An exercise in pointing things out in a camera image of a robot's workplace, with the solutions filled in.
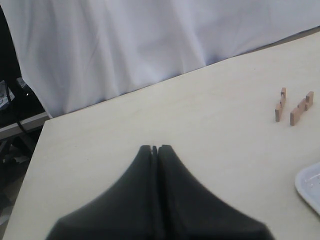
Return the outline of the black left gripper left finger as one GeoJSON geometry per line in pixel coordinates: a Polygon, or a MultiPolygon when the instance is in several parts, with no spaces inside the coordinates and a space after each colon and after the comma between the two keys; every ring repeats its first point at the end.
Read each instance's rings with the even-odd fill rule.
{"type": "Polygon", "coordinates": [[[60,218],[48,240],[152,240],[152,152],[140,147],[123,175],[103,194],[60,218]]]}

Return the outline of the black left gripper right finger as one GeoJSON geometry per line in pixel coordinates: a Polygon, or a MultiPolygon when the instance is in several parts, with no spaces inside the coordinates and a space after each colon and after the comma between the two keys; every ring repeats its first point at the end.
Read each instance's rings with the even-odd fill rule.
{"type": "Polygon", "coordinates": [[[170,145],[158,149],[158,183],[169,240],[272,240],[268,227],[204,187],[170,145]]]}

